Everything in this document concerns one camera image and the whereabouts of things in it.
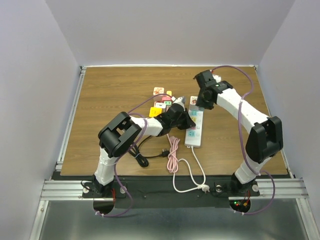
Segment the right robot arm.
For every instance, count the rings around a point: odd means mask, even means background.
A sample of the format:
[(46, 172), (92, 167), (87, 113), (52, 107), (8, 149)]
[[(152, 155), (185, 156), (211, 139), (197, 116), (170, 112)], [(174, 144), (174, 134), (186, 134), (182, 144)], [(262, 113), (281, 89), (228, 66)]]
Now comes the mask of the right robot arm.
[(238, 123), (238, 132), (248, 132), (246, 143), (241, 143), (243, 162), (232, 174), (230, 189), (242, 195), (260, 175), (263, 166), (283, 149), (283, 127), (279, 117), (270, 117), (240, 96), (225, 80), (219, 80), (211, 70), (195, 75), (199, 86), (196, 106), (211, 110), (215, 105), (229, 112)]

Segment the pink plug adapter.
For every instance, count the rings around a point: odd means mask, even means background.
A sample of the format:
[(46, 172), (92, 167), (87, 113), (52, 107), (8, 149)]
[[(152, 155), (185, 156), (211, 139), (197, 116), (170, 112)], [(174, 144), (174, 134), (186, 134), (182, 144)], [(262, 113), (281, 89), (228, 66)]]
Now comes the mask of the pink plug adapter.
[(169, 97), (169, 96), (164, 96), (164, 97), (162, 97), (161, 101), (162, 101), (162, 102), (172, 101), (172, 99), (171, 99), (171, 97)]

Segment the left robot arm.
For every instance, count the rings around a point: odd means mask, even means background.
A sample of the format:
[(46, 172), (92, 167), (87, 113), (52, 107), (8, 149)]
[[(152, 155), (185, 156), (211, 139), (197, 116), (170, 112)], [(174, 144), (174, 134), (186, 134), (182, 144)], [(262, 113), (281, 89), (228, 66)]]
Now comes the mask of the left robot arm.
[(99, 161), (93, 175), (94, 191), (100, 197), (111, 193), (115, 165), (142, 136), (161, 137), (171, 129), (187, 130), (196, 126), (183, 103), (173, 103), (169, 109), (154, 117), (133, 117), (120, 112), (99, 133)]

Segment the white cube adapter cartoon print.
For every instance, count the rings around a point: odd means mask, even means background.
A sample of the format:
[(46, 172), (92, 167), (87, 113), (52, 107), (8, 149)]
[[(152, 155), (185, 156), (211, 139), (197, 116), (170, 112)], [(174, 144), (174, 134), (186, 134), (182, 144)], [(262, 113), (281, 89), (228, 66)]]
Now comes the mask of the white cube adapter cartoon print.
[(197, 96), (191, 96), (190, 97), (190, 105), (195, 106), (197, 104), (197, 100), (198, 100)]

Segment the white power strip pastel sockets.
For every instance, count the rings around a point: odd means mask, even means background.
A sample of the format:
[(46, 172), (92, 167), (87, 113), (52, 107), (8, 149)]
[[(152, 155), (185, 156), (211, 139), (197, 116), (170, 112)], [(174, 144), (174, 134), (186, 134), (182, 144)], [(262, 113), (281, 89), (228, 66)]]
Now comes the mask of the white power strip pastel sockets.
[(186, 130), (184, 145), (187, 148), (191, 148), (191, 147), (199, 148), (201, 146), (201, 140), (202, 140), (204, 109), (196, 105), (190, 105), (190, 102), (189, 102), (188, 113), (191, 119), (196, 123), (196, 126)]

